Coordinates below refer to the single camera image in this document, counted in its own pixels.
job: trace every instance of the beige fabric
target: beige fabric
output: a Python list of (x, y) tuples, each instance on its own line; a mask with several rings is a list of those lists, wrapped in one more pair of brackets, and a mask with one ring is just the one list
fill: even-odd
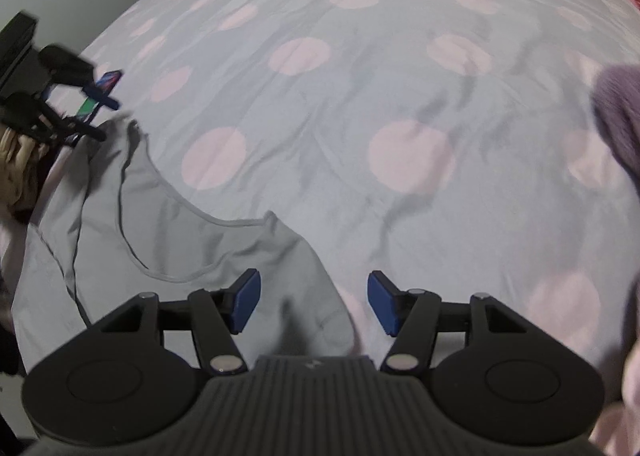
[(38, 198), (38, 161), (47, 146), (0, 124), (0, 203), (30, 209)]

